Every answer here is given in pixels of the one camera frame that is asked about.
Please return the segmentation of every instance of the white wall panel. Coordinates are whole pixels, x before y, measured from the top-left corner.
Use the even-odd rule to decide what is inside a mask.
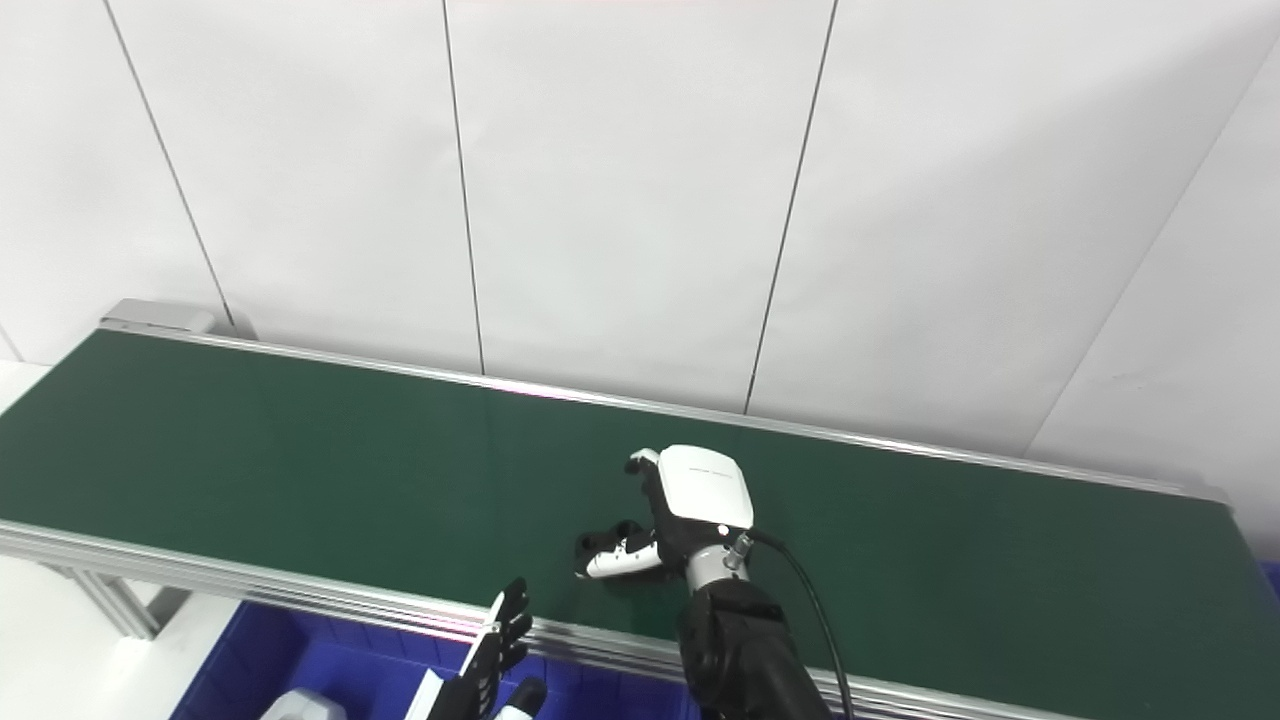
[[[1280,559],[1280,51],[1029,455],[1225,489]]]
[[[56,363],[125,296],[221,313],[102,5],[0,3],[4,329]]]
[[[750,411],[1020,454],[1274,0],[841,8]]]
[[[831,1],[448,6],[489,373],[741,410]]]
[[[113,6],[238,320],[479,366],[439,3]]]

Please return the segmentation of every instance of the blue bin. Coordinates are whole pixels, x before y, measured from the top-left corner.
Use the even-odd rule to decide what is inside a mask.
[[[1280,562],[1263,562],[1262,574],[1271,580],[1271,587],[1276,591],[1276,597],[1280,597]]]
[[[351,720],[402,720],[428,667],[451,678],[467,646],[308,612],[241,603],[172,720],[257,720],[293,688],[342,705]],[[547,682],[538,720],[699,720],[682,683],[530,656],[503,678]]]

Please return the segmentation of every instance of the robotic hand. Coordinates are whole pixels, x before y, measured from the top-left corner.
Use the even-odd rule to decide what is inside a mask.
[[[680,659],[704,711],[728,720],[831,720],[782,609],[748,577],[755,511],[737,462],[673,445],[632,454],[625,470],[641,477],[653,528],[623,520],[579,537],[577,575],[684,574],[691,597],[678,620]]]
[[[483,720],[498,698],[502,674],[524,660],[529,648],[520,642],[532,619],[525,614],[529,594],[525,579],[516,578],[493,601],[480,633],[458,674],[443,680],[428,670],[404,720]],[[525,678],[492,720],[531,720],[547,700],[547,685]]]

